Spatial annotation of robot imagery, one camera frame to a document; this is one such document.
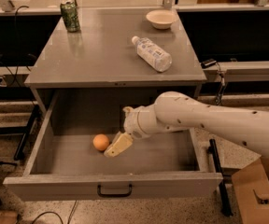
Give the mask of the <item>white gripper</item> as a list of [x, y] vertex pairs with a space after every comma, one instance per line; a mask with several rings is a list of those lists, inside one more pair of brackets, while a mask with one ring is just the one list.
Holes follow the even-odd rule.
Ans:
[[126, 133], [118, 132], [115, 135], [104, 152], [109, 158], [116, 157], [129, 148], [133, 144], [133, 139], [147, 138], [156, 133], [157, 120], [153, 105], [137, 108], [125, 106], [122, 111], [125, 113], [123, 127]]

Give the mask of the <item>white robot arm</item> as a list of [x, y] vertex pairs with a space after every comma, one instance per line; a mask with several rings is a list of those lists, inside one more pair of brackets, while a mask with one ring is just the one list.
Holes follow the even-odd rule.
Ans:
[[176, 91], [162, 93], [152, 105], [126, 106], [123, 111], [124, 131], [106, 149], [107, 157], [120, 155], [135, 139], [199, 128], [269, 159], [267, 111], [207, 105]]

